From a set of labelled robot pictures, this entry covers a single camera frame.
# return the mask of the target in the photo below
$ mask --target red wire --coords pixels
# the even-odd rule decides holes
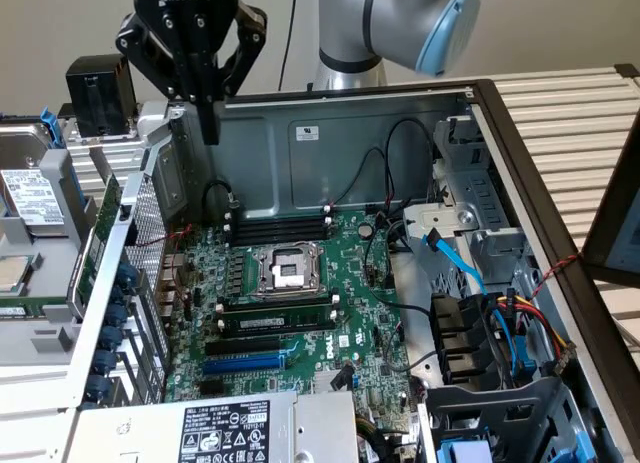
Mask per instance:
[[[533,300],[536,297],[536,295],[540,293],[540,290],[542,290],[542,287],[544,286],[545,281],[547,281],[551,276],[555,275],[557,272],[562,270],[565,266],[576,261],[579,257],[580,257],[579,254],[567,256],[564,260],[558,261],[555,265],[549,268],[549,271],[547,271],[544,275],[542,275],[542,281],[540,282],[540,284],[536,287],[535,290],[533,290],[533,293],[531,293],[531,299]]]
[[[183,231],[178,231],[178,232],[175,232],[175,233],[169,233],[169,234],[167,234],[165,236],[161,236],[160,238],[156,238],[155,240],[145,241],[143,243],[136,243],[136,246],[138,248],[142,248],[142,247],[145,247],[145,246],[151,246],[154,243],[158,243],[159,241],[172,240],[173,238],[182,238],[183,236],[185,236],[190,231],[191,231],[191,223],[189,223],[187,225],[187,227]]]
[[[501,310],[507,309],[506,303],[498,303],[498,306],[500,307]],[[544,314],[542,314],[542,312],[538,310],[535,306],[516,303],[514,305],[514,308],[518,311],[531,314],[535,316],[538,320],[540,320],[540,323],[542,323],[542,326],[544,326],[545,330],[547,330],[547,333],[549,334],[549,338],[551,338],[551,343],[553,343],[553,350],[556,355],[556,358],[560,358],[560,355],[562,354],[560,350],[560,346],[558,345],[558,341],[556,340],[555,333],[553,332],[553,328],[551,328],[551,325],[549,324],[549,321],[544,316]]]

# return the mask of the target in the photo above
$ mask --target blue latch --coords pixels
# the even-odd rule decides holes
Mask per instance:
[[[44,110],[40,114],[40,120],[47,126],[51,138],[53,140],[54,148],[66,148],[67,145],[62,137],[62,130],[58,123],[58,117],[49,111],[49,107],[45,106]]]
[[[518,365],[516,369],[516,375],[524,376],[526,378],[533,377],[533,374],[538,369],[538,365],[535,360],[529,358],[527,354],[527,337],[524,335],[516,335],[514,338],[516,341],[516,354],[518,355]]]
[[[596,461],[596,450],[585,431],[576,434],[576,447],[558,451],[550,463],[593,463]]]

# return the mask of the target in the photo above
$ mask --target warning label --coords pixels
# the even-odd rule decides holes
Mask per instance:
[[[269,401],[187,408],[178,463],[269,463]]]
[[[2,170],[20,218],[27,225],[62,225],[64,220],[49,180],[40,170]]]

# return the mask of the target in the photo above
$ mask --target black connector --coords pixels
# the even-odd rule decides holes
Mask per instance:
[[[438,230],[436,230],[434,227],[429,232],[429,235],[427,236],[427,241],[425,241],[425,243],[429,245],[429,248],[431,248],[435,252],[435,251],[438,251],[437,244],[441,239],[442,239],[442,236],[440,236],[440,233],[438,233]]]
[[[345,386],[349,391],[353,390],[353,374],[355,370],[350,364],[344,365],[336,377],[331,380],[331,388],[333,391],[338,391]]]
[[[200,308],[202,305],[202,289],[196,288],[193,290],[193,306]]]
[[[224,394],[222,379],[202,380],[200,382],[200,394],[203,396],[217,396]]]
[[[380,328],[374,326],[371,332],[371,336],[373,337],[373,346],[375,346],[376,348],[380,348],[382,346],[382,335],[380,334]]]
[[[402,323],[398,325],[397,332],[398,332],[398,341],[400,343],[404,343],[405,334],[404,334],[404,325]]]
[[[516,333],[516,290],[515,288],[507,288],[507,309],[503,313],[504,320],[509,327],[509,332],[512,335]]]

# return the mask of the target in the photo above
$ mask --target metal bracket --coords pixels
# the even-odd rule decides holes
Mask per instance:
[[[469,247],[486,285],[510,283],[524,252],[526,237],[520,228],[480,230],[471,235]]]

